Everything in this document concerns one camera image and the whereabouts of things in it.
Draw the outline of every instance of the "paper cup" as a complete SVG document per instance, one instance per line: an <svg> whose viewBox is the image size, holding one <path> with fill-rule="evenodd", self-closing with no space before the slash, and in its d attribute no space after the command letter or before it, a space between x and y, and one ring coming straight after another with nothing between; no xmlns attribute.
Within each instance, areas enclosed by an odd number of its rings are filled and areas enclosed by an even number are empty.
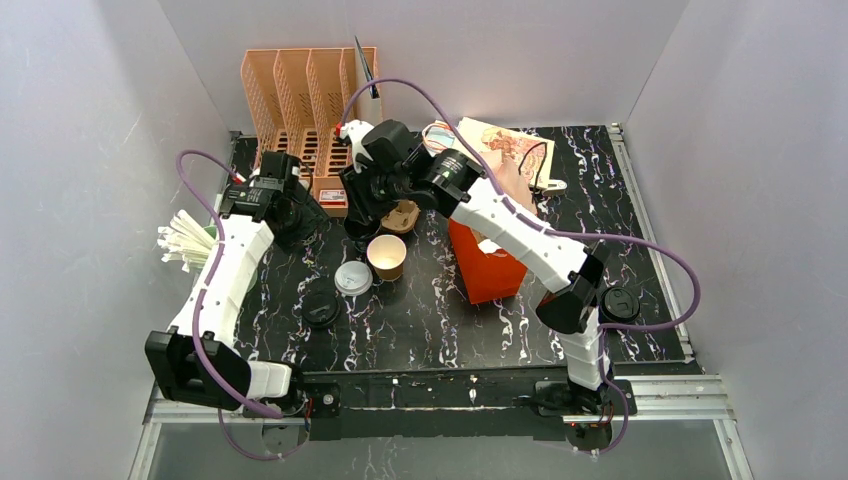
<svg viewBox="0 0 848 480"><path fill-rule="evenodd" d="M406 245L394 235L380 235L371 240L365 252L368 263L374 267L377 276L393 281L403 274L403 261L406 260Z"/></svg>

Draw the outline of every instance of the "gray wall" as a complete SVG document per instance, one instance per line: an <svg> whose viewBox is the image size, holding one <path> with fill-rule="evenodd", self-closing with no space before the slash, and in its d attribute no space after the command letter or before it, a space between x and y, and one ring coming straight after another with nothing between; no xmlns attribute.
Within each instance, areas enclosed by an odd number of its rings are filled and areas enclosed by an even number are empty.
<svg viewBox="0 0 848 480"><path fill-rule="evenodd" d="M840 0L694 0L625 130L757 478L848 467L847 23Z"/></svg>
<svg viewBox="0 0 848 480"><path fill-rule="evenodd" d="M229 136L155 0L0 11L0 477L125 478L144 340L191 282L156 227L202 217L173 158L226 156ZM201 161L191 176L210 196L222 179Z"/></svg>
<svg viewBox="0 0 848 480"><path fill-rule="evenodd" d="M239 68L249 48L378 48L381 76L419 83L451 115L502 125L619 122L688 0L160 0L231 130L254 132ZM434 112L391 86L386 116Z"/></svg>

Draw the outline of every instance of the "cup lid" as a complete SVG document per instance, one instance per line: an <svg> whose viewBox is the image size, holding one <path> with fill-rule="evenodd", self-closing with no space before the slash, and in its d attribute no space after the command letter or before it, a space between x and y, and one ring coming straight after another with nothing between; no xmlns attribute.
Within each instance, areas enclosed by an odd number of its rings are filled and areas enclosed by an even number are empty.
<svg viewBox="0 0 848 480"><path fill-rule="evenodd" d="M361 295L371 288L374 277L371 269L359 261L343 263L335 275L336 288L342 295Z"/></svg>

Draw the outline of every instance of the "black marble countertop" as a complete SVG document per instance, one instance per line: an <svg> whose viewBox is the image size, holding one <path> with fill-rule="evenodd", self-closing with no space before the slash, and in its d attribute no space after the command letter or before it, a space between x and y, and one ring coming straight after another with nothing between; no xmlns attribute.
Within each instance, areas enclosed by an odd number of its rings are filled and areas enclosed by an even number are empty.
<svg viewBox="0 0 848 480"><path fill-rule="evenodd" d="M523 130L553 139L551 178L567 183L564 196L539 204L539 216L560 230L642 236L624 178L605 127ZM236 143L234 165L249 170L256 139ZM402 236L408 257L398 281L375 278L369 294L344 297L330 329L315 330L300 318L303 296L315 288L335 290L335 270L364 259L340 219L318 232L308 247L285 254L272 247L262 259L259 282L245 297L236 348L251 360L289 361L305 371L409 370L564 364L560 340L535 317L544 287L528 273L518 293L481 305L467 301L447 234L447 221L422 212ZM609 244L606 283L634 289L642 302L640 322L670 320L648 251ZM674 330L612 334L615 362L683 360Z"/></svg>

